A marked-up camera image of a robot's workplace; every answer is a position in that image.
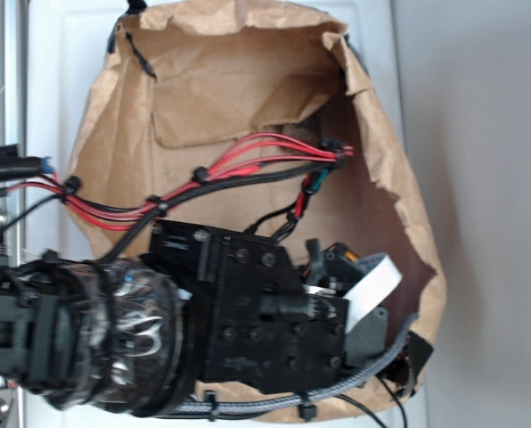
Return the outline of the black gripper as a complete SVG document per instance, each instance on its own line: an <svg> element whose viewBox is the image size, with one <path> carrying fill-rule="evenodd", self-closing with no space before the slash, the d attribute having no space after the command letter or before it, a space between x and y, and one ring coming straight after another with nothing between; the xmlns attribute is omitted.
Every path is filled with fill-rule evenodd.
<svg viewBox="0 0 531 428"><path fill-rule="evenodd" d="M306 292L275 240L161 220L149 252L192 296L184 314L197 329L195 380L245 383L264 394L337 382L348 303Z"/></svg>

